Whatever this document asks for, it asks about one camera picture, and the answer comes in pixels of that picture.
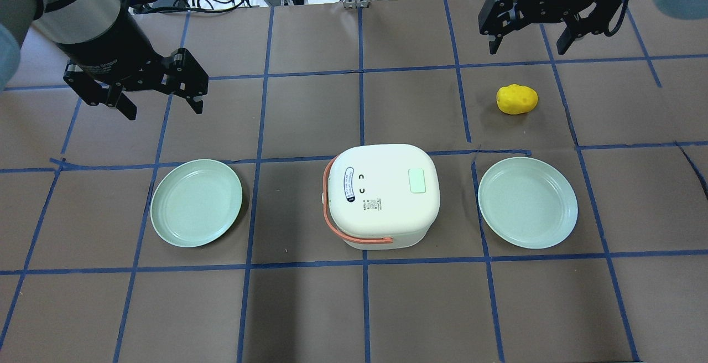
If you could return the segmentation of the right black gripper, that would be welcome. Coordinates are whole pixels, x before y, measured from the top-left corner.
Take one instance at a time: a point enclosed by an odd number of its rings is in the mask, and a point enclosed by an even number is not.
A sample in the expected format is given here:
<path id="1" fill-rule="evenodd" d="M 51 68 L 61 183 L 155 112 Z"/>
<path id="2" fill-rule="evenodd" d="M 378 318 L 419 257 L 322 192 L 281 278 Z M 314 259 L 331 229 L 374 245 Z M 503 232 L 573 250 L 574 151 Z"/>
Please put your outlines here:
<path id="1" fill-rule="evenodd" d="M 587 17 L 579 13 L 594 3 Z M 559 23 L 566 28 L 556 41 L 563 55 L 587 34 L 615 35 L 622 27 L 629 0 L 485 0 L 478 14 L 480 34 L 488 37 L 491 55 L 498 52 L 503 37 L 531 23 Z"/>

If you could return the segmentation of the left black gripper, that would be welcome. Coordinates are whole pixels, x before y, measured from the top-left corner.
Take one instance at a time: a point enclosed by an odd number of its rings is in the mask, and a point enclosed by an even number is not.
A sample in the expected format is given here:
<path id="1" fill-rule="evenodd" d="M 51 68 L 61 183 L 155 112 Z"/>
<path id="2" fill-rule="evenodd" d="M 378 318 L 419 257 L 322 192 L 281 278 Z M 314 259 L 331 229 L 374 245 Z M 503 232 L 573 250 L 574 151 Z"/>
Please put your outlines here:
<path id="1" fill-rule="evenodd" d="M 169 57 L 161 57 L 125 8 L 101 35 L 80 43 L 56 45 L 74 62 L 66 64 L 63 80 L 89 106 L 103 104 L 134 121 L 137 107 L 122 87 L 104 87 L 98 81 L 124 82 L 145 68 L 148 89 L 178 96 L 197 115 L 203 112 L 209 76 L 195 56 L 187 48 L 177 48 Z"/>

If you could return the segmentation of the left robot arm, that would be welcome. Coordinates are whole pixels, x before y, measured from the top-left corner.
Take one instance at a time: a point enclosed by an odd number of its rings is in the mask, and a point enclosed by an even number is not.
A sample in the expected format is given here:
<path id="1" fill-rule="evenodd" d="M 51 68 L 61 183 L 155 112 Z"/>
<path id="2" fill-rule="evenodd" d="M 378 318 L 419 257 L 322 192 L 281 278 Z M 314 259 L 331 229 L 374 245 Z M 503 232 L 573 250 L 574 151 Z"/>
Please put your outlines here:
<path id="1" fill-rule="evenodd" d="M 154 50 L 129 12 L 156 0 L 2 0 L 2 86 L 16 74 L 32 27 L 68 57 L 65 83 L 89 106 L 103 104 L 134 120 L 127 92 L 154 90 L 201 114 L 209 76 L 193 54 Z"/>

